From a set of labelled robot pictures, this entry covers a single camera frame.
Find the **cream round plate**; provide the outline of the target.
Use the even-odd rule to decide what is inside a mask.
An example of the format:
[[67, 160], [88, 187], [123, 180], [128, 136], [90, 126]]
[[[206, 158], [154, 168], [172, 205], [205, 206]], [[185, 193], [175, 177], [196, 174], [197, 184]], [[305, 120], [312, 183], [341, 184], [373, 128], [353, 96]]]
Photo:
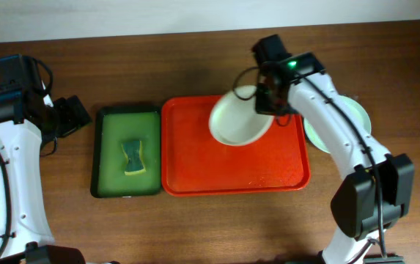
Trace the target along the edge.
[[242, 100], [233, 91], [223, 95], [210, 112], [208, 126], [212, 137], [229, 146], [244, 146], [260, 139], [274, 116], [258, 114], [255, 98]]

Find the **yellow green scrub sponge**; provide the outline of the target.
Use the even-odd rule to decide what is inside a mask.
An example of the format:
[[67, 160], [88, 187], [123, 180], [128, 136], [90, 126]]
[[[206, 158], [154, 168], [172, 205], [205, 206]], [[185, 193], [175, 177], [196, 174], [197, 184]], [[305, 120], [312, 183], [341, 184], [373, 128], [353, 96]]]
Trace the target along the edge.
[[125, 175], [138, 175], [146, 171], [143, 159], [143, 144], [140, 140], [122, 143], [122, 151], [125, 156]]

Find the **light green round plate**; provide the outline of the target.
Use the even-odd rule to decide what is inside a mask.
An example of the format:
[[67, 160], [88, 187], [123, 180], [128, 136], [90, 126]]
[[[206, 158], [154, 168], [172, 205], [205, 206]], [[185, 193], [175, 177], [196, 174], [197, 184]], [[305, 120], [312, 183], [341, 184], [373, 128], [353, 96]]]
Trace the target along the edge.
[[[363, 108], [363, 106], [357, 101], [347, 96], [341, 95], [340, 98], [345, 103], [345, 105], [349, 108], [349, 110], [352, 112], [355, 118], [363, 125], [364, 130], [367, 133], [371, 133], [372, 132], [371, 120], [366, 110]], [[317, 135], [317, 132], [315, 131], [315, 129], [313, 129], [312, 125], [308, 122], [308, 120], [303, 119], [303, 128], [304, 128], [304, 133], [307, 139], [317, 149], [323, 151], [324, 153], [329, 153], [328, 148], [325, 146], [324, 142]]]

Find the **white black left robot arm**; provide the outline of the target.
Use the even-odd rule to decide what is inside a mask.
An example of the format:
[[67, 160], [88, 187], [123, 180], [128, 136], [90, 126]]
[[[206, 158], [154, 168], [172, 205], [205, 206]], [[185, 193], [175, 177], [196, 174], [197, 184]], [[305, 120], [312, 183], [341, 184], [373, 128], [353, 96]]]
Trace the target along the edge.
[[14, 88], [0, 92], [0, 263], [83, 263], [79, 250], [57, 246], [46, 217], [42, 147], [90, 123], [77, 96]]

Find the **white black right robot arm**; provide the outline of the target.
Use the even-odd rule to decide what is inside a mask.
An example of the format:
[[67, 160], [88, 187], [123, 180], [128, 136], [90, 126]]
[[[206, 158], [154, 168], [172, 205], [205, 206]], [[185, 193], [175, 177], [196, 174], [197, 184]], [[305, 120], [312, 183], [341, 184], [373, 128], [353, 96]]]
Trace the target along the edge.
[[414, 165], [406, 154], [392, 155], [350, 113], [331, 77], [311, 54], [283, 51], [254, 54], [257, 86], [270, 97], [263, 114], [295, 111], [310, 122], [327, 147], [342, 184], [331, 200], [337, 228], [320, 252], [321, 263], [403, 263], [388, 255], [385, 232], [408, 214]]

